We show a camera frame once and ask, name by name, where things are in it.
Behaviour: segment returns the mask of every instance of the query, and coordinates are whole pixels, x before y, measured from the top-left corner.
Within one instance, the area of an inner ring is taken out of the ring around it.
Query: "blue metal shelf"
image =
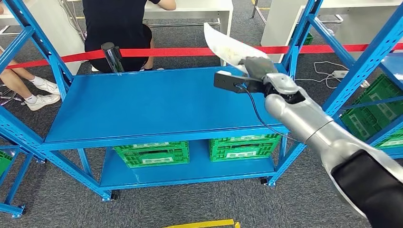
[[[394,147],[394,148],[385,148],[385,149],[380,149],[380,150],[387,153],[393,159],[403,158],[403,146]]]
[[[20,22],[23,32],[1,55],[0,71],[32,35],[34,44],[51,64],[64,102],[46,140],[2,107],[0,134],[23,147],[23,150],[48,159],[100,195],[103,201],[111,199],[111,190],[114,189],[246,177],[269,177],[268,185],[274,186],[305,148],[305,145],[297,143],[286,150],[287,139],[283,137],[276,167],[270,158],[210,162],[207,141],[203,139],[270,132],[258,122],[247,95],[213,87],[216,71],[224,69],[238,74],[238,70],[231,67],[211,67],[73,78],[23,1],[3,2]],[[299,50],[311,26],[316,28],[341,57],[342,62],[351,66],[348,74],[323,105],[324,111],[334,116],[401,39],[403,3],[354,62],[316,18],[322,2],[323,0],[307,2],[289,51],[277,68],[282,73],[295,76]],[[383,64],[387,66],[388,62],[386,59]],[[263,105],[259,105],[263,104],[263,96],[255,95],[255,100],[263,119],[276,130],[286,132],[285,127],[266,115]],[[382,137],[386,137],[400,124],[379,134],[383,133]],[[192,140],[189,164],[131,170],[109,149],[100,182],[94,179],[83,149],[177,140]],[[83,168],[60,153],[58,150],[61,149],[77,149]]]
[[[14,164],[15,160],[17,159],[18,155],[20,154],[20,147],[19,146],[0,146],[0,150],[5,152],[6,154],[12,156],[12,160],[8,165],[7,169],[0,175],[0,186],[2,185],[3,181],[5,180],[7,174],[9,173],[12,165]],[[18,187],[24,178],[25,173],[28,170],[29,164],[33,158],[33,154],[27,154],[22,166],[20,167],[18,174],[12,184],[9,192],[4,200],[3,203],[0,203],[0,212],[6,212],[11,214],[12,218],[19,218],[22,215],[22,212],[25,209],[25,205],[20,206],[13,206],[11,205],[15,194],[17,193]]]
[[[271,133],[248,96],[212,86],[219,70],[242,75],[234,67],[207,67],[77,76],[42,146],[58,150]],[[253,96],[264,103],[262,94]],[[288,132],[263,105],[258,110],[267,124]]]
[[[403,53],[389,53],[379,66],[403,90]]]
[[[272,158],[211,162],[208,140],[189,142],[190,163],[130,169],[108,148],[100,186],[103,190],[223,181],[272,176]]]

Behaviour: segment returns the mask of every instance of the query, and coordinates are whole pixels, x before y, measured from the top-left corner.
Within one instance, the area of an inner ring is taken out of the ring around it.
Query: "green crate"
[[[0,175],[7,169],[10,165],[12,157],[7,153],[0,151]]]
[[[293,36],[294,36],[294,33],[292,33],[292,35],[291,35],[290,43],[292,41]],[[313,40],[314,40],[314,36],[311,33],[308,33],[307,38],[304,41],[304,45],[310,45]]]
[[[364,93],[354,102],[361,104],[366,102],[384,100],[387,98],[403,96],[403,91],[396,86],[385,74],[381,74]],[[382,128],[389,125],[394,119],[403,114],[403,101],[389,102],[367,106],[375,116]]]
[[[354,105],[402,96],[400,90],[385,74],[381,74],[355,101]],[[365,141],[403,114],[403,101],[353,108],[341,119],[350,132]]]
[[[388,138],[382,140],[375,148],[393,148],[403,145],[403,128],[393,133]]]
[[[114,149],[117,152],[132,151],[134,149],[141,148],[165,148],[165,147],[177,147],[183,146],[184,142],[156,142],[156,143],[146,143],[146,144],[133,144],[126,146],[115,146]]]
[[[271,155],[280,140],[281,136],[278,134],[210,139],[210,160],[219,162],[266,158]]]
[[[188,142],[117,146],[114,150],[129,168],[189,163]]]
[[[369,139],[382,130],[378,120],[367,107],[349,109],[341,116],[341,120],[350,132],[361,141]]]

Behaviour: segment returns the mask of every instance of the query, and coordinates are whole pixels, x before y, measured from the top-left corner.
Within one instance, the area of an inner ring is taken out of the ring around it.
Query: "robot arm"
[[[267,112],[319,154],[341,199],[373,227],[403,227],[403,168],[334,122],[270,60],[247,57],[240,64],[249,77],[217,72],[214,86],[243,93],[239,85],[245,85],[249,92],[263,93]]]

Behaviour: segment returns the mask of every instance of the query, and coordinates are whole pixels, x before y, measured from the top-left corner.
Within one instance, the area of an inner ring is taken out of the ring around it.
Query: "white sock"
[[[30,82],[32,82],[36,86],[40,86],[45,83],[45,80],[41,77],[35,76],[35,78],[30,80]]]
[[[28,98],[25,98],[25,100],[30,103],[30,104],[35,104],[37,102],[37,96],[31,95]]]

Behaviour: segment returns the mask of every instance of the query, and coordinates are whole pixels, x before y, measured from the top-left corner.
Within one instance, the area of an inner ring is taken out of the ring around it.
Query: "white desk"
[[[230,35],[232,0],[176,0],[176,9],[166,11],[147,1],[144,19],[220,19],[220,31]]]
[[[84,42],[71,26],[58,0],[25,0],[24,2],[59,55],[84,52]],[[0,5],[4,8],[4,13],[0,15],[0,26],[19,25],[4,3]],[[66,65],[71,73],[76,75],[81,62]]]
[[[273,0],[263,32],[263,46],[286,46],[307,0]],[[402,0],[324,0],[319,15],[342,14],[335,37],[342,44],[369,43]],[[358,58],[361,53],[351,53]],[[283,55],[270,55],[281,62]]]

